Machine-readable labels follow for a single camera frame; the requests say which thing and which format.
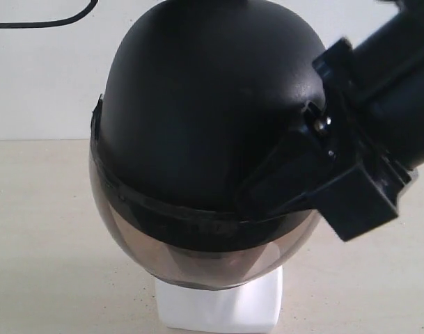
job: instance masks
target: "helmet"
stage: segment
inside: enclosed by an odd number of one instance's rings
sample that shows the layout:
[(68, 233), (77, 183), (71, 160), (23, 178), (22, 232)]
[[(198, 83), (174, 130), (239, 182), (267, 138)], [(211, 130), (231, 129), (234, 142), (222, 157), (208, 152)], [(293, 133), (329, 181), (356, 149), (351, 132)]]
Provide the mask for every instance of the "helmet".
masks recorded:
[(90, 151), (97, 208), (130, 257), (168, 283), (225, 289), (302, 245), (316, 212), (253, 221), (235, 193), (292, 111), (324, 106), (311, 64), (323, 51), (302, 18), (263, 0), (168, 0), (136, 21), (93, 113)]

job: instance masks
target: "wire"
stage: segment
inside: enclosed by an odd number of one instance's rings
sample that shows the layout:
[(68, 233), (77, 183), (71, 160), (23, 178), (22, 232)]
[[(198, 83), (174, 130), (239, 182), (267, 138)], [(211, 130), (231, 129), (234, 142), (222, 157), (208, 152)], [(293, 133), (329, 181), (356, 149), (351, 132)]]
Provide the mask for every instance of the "wire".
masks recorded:
[(83, 19), (91, 13), (98, 2), (99, 0), (90, 0), (90, 3), (80, 13), (67, 19), (58, 19), (46, 22), (0, 22), (0, 29), (38, 29), (67, 26)]

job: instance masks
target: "white wall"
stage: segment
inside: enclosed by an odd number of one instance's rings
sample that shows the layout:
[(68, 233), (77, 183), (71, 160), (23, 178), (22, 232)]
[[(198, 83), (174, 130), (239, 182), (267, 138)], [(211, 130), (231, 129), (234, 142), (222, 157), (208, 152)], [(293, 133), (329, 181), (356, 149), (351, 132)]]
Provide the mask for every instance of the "white wall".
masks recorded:
[[(133, 22), (160, 0), (100, 0), (89, 17), (57, 29), (0, 31), (0, 139), (88, 138), (91, 110)], [(356, 45), (396, 9), (374, 0), (276, 1), (301, 15), (326, 46)], [(0, 21), (71, 16), (88, 0), (0, 0)]]

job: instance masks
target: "white base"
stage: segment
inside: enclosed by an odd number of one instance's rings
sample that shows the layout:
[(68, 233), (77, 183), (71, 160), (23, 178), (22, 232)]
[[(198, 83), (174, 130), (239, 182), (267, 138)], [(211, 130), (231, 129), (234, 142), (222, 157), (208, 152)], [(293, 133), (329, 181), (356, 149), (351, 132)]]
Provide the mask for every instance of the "white base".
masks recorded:
[(209, 333), (269, 333), (278, 321), (283, 267), (241, 287), (186, 289), (156, 280), (159, 318), (169, 328)]

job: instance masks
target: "white stand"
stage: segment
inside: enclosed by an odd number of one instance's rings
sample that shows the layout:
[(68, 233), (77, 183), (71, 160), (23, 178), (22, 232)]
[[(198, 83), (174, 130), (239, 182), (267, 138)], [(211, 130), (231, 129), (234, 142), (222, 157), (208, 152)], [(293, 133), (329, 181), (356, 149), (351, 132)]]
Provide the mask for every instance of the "white stand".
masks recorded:
[(269, 333), (281, 309), (283, 267), (245, 285), (222, 291), (186, 289), (156, 280), (161, 322), (209, 333)]

